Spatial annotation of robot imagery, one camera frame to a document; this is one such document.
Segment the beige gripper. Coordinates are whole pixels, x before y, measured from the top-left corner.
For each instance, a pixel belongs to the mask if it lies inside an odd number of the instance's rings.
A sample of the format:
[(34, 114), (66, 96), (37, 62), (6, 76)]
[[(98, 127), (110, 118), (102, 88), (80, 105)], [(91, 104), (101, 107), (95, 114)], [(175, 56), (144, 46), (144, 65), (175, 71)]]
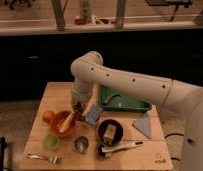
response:
[(81, 93), (75, 89), (71, 90), (71, 103), (73, 107), (80, 103), (82, 108), (85, 108), (88, 105), (91, 97), (92, 93)]

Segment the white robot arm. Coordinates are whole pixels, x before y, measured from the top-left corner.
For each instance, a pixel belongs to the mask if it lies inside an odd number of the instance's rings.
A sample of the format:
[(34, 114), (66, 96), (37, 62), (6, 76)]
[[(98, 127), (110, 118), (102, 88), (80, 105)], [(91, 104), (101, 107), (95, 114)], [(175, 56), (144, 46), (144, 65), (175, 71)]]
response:
[(75, 59), (70, 70), (75, 78), (72, 103), (86, 105), (98, 83), (183, 115), (186, 126), (179, 171), (203, 171), (203, 87), (105, 67), (96, 51)]

